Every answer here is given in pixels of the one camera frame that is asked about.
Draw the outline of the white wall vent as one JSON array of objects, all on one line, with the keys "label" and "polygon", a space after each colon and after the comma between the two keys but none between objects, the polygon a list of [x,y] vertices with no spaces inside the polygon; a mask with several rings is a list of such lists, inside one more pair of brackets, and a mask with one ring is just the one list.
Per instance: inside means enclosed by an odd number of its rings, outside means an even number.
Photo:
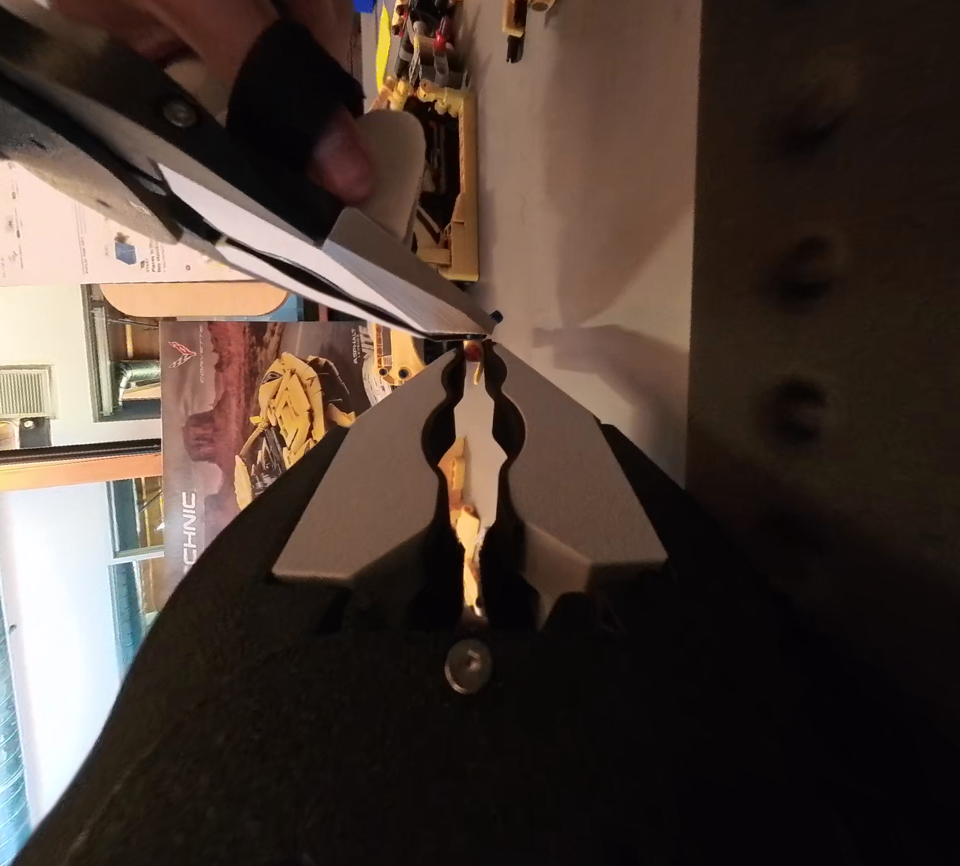
[{"label": "white wall vent", "polygon": [[59,416],[54,368],[49,365],[1,366],[1,419]]}]

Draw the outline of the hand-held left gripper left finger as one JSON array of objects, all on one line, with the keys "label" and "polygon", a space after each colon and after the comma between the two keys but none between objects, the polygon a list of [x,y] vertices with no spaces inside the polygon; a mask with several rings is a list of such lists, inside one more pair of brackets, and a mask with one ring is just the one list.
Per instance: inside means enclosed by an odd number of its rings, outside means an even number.
[{"label": "hand-held left gripper left finger", "polygon": [[441,460],[465,373],[452,348],[346,429],[273,565],[278,580],[346,590],[391,625],[459,624],[464,549]]}]

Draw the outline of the pile of yellow brick parts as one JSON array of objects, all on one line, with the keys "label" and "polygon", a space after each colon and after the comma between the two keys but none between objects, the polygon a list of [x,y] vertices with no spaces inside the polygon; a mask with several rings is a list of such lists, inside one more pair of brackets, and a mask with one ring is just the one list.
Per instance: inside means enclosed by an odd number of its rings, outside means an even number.
[{"label": "pile of yellow brick parts", "polygon": [[486,527],[479,512],[465,497],[469,456],[465,438],[457,438],[441,457],[438,467],[446,482],[449,522],[462,547],[462,595],[464,611],[476,619],[484,617],[480,554]]}]

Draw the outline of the toy car set box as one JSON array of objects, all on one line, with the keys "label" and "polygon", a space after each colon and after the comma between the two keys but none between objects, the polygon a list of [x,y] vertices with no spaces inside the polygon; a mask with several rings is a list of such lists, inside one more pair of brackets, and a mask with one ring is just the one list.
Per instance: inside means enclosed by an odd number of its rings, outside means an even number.
[{"label": "toy car set box", "polygon": [[239,512],[375,405],[368,323],[161,322],[163,599]]}]

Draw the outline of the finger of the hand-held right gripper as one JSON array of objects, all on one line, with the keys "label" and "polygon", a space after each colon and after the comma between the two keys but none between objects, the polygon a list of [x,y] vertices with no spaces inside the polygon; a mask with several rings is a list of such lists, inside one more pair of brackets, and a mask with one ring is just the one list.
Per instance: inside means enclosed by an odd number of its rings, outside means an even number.
[{"label": "finger of the hand-held right gripper", "polygon": [[377,304],[411,308],[423,294],[435,296],[476,320],[482,311],[484,339],[497,327],[490,313],[470,295],[356,208],[343,211],[327,238],[317,244],[249,197],[241,193],[236,199],[225,195],[228,187],[224,183],[217,181],[212,188],[167,165],[161,164],[159,170],[172,197],[199,217],[197,226],[182,227],[186,237],[201,239],[200,228],[205,226],[213,236],[211,246],[220,260],[217,244],[243,245],[302,267]]},{"label": "finger of the hand-held right gripper", "polygon": [[347,292],[313,272],[238,244],[217,244],[216,251],[227,265],[315,304],[330,307],[353,318],[370,320],[392,329],[433,340],[483,340],[484,313],[478,320],[461,309],[420,294],[413,307],[402,309],[390,303],[377,304]]}]

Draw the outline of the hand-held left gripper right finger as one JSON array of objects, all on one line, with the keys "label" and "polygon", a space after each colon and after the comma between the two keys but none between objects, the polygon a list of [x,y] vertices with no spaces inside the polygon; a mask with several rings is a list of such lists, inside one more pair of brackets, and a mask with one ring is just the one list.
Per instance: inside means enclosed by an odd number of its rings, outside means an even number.
[{"label": "hand-held left gripper right finger", "polygon": [[558,601],[600,604],[661,570],[666,548],[603,424],[502,344],[484,344],[492,434],[505,454],[480,554],[492,627],[541,627]]}]

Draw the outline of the yellow toy brick car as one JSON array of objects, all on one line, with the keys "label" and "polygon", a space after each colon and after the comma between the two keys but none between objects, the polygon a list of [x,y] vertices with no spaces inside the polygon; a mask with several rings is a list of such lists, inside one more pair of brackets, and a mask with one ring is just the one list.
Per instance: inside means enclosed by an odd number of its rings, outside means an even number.
[{"label": "yellow toy brick car", "polygon": [[385,86],[370,109],[420,124],[425,165],[413,217],[420,259],[459,284],[479,279],[477,102],[455,26],[463,0],[395,0]]}]

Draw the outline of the printed instruction sheet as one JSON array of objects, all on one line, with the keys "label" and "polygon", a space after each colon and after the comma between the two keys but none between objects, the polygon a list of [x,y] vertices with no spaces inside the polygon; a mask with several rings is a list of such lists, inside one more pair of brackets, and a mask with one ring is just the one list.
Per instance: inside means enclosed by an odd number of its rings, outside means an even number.
[{"label": "printed instruction sheet", "polygon": [[234,282],[247,278],[92,211],[15,163],[1,163],[1,285]]}]

